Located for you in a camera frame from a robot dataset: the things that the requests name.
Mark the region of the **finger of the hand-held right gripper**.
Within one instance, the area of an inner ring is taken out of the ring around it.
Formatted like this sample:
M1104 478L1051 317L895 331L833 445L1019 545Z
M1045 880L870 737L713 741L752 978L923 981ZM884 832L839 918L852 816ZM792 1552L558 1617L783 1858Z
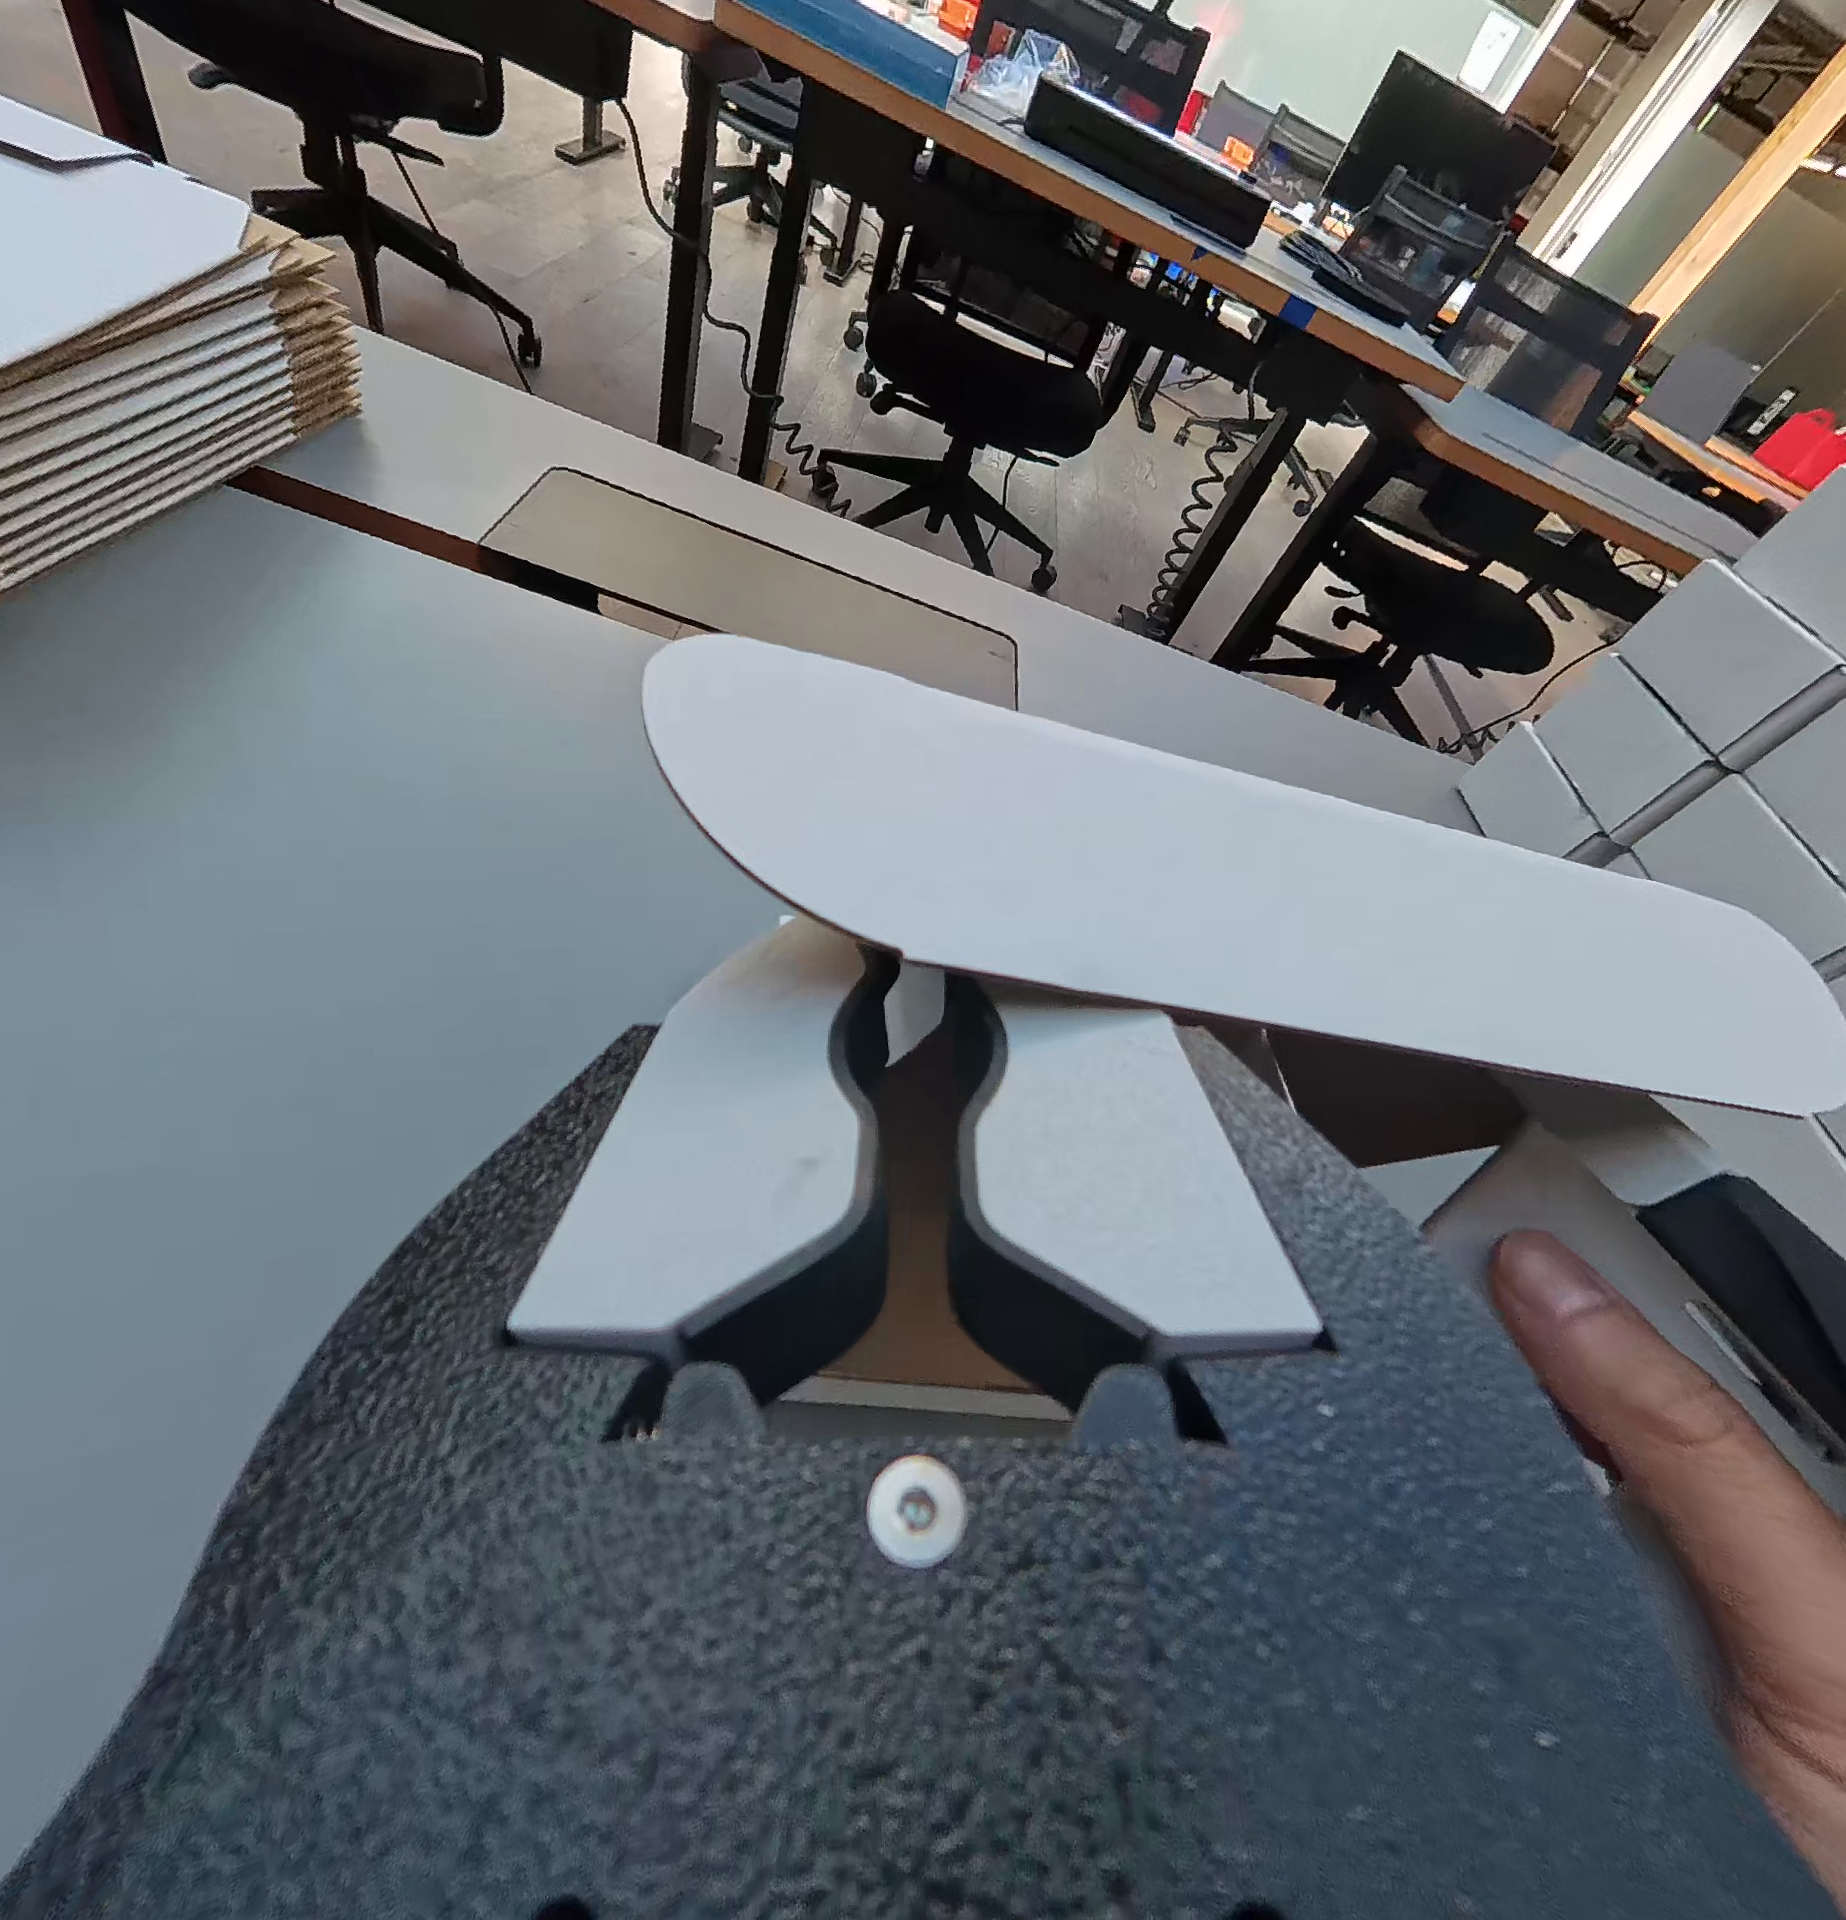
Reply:
M1846 1521L1846 1258L1671 1115L1591 1118L1591 1172L1591 1262Z

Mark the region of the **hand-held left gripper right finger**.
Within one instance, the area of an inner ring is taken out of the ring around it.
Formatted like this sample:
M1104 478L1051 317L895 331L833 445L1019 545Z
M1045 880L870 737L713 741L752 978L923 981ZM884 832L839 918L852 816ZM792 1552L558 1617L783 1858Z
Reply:
M960 1327L1078 1412L1107 1368L1159 1374L1203 1412L1192 1363L1326 1340L1192 1055L1165 1014L951 981Z

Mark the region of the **stack of folded white boxes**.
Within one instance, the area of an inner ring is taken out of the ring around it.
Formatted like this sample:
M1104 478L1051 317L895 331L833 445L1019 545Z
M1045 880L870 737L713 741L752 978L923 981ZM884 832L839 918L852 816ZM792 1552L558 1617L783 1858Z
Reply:
M1846 467L1736 565L1701 565L1459 779L1486 839L1736 903L1846 1015ZM1677 1102L1846 1258L1846 1106Z

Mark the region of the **wooden-edged office desk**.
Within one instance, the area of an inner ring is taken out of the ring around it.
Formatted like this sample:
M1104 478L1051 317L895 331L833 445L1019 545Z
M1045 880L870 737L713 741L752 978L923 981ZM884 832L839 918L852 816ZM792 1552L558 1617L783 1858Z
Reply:
M1366 444L1276 557L1212 652L1216 668L1240 669L1272 645L1276 627L1354 518L1424 536L1448 557L1507 565L1527 584L1620 617L1641 617L1647 601L1609 562L1612 545L1680 581L1702 562L1736 565L1755 541L1750 527L1702 498L1479 386L1443 403L1415 386L1366 385L1357 411L1368 428ZM1389 486L1408 486L1419 502L1403 518L1381 518L1377 493Z
M1389 326L1322 288L1272 236L1238 249L1169 203L1051 154L1024 131L916 93L862 58L885 42L916 42L863 3L717 3L724 42L800 78L783 227L771 255L755 342L755 393L745 411L740 475L762 479L778 428L778 393L792 339L798 261L811 198L835 187L878 212L884 236L933 233L946 252L993 267L1123 342L1104 374L1104 417L1115 417L1145 354L1243 380L1276 361L1280 390L1298 417L1326 420L1357 377L1415 386L1441 403L1462 377L1415 326Z

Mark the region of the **black office chair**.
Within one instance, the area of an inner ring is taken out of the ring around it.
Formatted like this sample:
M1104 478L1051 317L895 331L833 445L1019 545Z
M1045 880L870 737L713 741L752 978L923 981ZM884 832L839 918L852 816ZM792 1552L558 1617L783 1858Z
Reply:
M504 117L501 58L448 53L334 3L128 3L126 12L199 55L193 88L241 88L297 117L305 187L264 187L251 203L305 241L348 245L371 331L385 331L376 259L396 252L513 322L517 367L538 367L537 325L471 275L429 222L376 203L356 156L361 145L376 145L399 163L438 163L396 138L409 118L464 138L496 133Z
M1582 280L1558 275L1519 242L1495 249L1462 315L1438 336L1438 351L1469 386L1507 403L1572 444L1606 449L1606 409L1630 367L1649 317ZM1320 555L1298 555L1294 584L1317 567L1340 581L1338 631L1360 625L1373 645L1307 635L1243 613L1247 672L1322 679L1326 709L1344 718L1386 718L1423 741L1398 690L1423 662L1469 672L1532 677L1549 668L1557 639L1534 610L1538 588L1568 588L1601 610L1647 610L1591 534L1543 536L1547 507L1511 496L1451 457L1429 452L1399 420L1399 406L1362 409L1368 438L1326 493L1311 529Z
M1058 315L1025 342L1002 336L966 299L966 259L951 259L946 288L916 289L906 267L906 242L916 241L916 227L878 241L863 301L859 393L873 414L905 409L935 420L949 445L933 462L823 445L814 455L811 493L835 506L839 472L885 478L898 493L859 514L859 523L884 529L923 518L929 534L951 523L979 575L996 575L990 536L1004 534L1035 555L1031 591L1049 595L1051 541L1009 514L1004 496L982 489L973 462L982 449L997 449L1012 464L1078 457L1125 403L1150 348L1123 333L1104 377L1095 377L1107 325Z

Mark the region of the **stack of flat cardboard sheets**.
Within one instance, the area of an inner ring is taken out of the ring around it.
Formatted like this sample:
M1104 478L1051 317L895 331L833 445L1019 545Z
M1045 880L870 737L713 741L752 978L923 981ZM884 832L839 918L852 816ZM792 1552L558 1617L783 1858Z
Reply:
M0 595L358 414L326 261L0 96Z

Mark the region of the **white cardboard box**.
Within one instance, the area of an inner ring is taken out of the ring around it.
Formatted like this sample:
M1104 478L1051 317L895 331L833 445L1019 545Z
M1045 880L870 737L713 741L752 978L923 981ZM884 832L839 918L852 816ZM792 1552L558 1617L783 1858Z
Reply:
M1846 1095L1828 985L1725 901L745 635L662 648L642 718L736 866L958 981L1485 1070L1586 1170L1597 1115Z

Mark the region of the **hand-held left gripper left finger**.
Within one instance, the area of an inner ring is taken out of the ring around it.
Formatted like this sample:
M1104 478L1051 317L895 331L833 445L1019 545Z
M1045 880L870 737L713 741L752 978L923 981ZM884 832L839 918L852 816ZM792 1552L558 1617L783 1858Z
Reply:
M895 964L792 919L654 1031L507 1335L736 1368L771 1402L885 1303L890 1204L870 1102Z

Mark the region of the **person's right hand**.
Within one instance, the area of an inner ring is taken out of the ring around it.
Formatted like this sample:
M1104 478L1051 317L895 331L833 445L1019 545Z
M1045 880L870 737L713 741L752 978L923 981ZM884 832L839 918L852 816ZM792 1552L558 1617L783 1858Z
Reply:
M1721 1666L1734 1754L1846 1913L1846 1523L1557 1239L1499 1239L1492 1297L1558 1412L1655 1517Z

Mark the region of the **black computer monitor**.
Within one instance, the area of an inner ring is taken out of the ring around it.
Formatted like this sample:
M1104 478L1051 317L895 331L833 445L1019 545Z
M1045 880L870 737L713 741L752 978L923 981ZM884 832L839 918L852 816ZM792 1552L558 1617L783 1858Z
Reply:
M1408 53L1391 67L1344 145L1320 207L1360 212L1394 169L1495 224L1514 214L1557 145Z

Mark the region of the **black flat device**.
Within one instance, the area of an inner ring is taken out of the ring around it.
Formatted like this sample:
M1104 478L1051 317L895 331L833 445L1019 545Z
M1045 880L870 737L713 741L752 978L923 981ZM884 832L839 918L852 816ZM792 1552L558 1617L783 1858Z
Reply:
M1130 118L1058 71L1035 78L1025 138L1163 207L1229 249L1247 249L1272 210L1272 199L1236 169Z

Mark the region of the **wooden post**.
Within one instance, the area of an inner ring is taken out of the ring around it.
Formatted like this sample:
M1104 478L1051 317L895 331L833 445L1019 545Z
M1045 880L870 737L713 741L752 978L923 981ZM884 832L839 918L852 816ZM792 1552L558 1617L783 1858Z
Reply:
M1694 227L1643 285L1637 306L1655 317L1655 333L1702 288L1702 280L1750 233L1786 180L1834 139L1846 121L1846 37L1828 55L1818 78L1782 117L1775 131L1754 149L1744 169L1702 210Z

